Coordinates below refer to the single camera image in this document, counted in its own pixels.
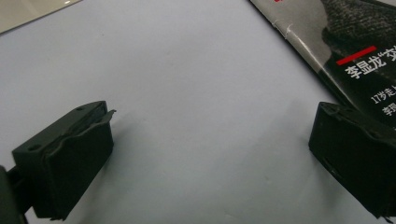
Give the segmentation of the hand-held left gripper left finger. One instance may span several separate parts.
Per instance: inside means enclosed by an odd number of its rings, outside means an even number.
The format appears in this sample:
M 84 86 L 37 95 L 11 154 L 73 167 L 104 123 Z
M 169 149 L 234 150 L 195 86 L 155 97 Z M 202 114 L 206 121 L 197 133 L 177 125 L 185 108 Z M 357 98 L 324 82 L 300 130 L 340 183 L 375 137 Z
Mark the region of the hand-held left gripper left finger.
M 81 105 L 12 151 L 38 217 L 64 220 L 111 155 L 106 102 Z

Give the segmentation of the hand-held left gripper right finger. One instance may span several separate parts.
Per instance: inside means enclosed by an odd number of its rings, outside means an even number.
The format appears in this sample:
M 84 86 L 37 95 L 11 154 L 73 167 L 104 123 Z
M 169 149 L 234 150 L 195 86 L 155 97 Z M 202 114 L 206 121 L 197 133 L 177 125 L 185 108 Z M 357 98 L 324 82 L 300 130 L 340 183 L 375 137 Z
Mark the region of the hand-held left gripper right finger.
M 375 217 L 396 217 L 396 131 L 361 112 L 318 104 L 309 149 Z

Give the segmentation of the glossy black and grey magazine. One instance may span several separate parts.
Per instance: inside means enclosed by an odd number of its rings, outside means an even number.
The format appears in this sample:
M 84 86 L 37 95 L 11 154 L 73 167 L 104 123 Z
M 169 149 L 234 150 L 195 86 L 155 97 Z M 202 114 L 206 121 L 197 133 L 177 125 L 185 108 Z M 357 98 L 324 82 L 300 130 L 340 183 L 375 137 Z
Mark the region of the glossy black and grey magazine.
M 342 105 L 396 129 L 396 0 L 249 0 Z

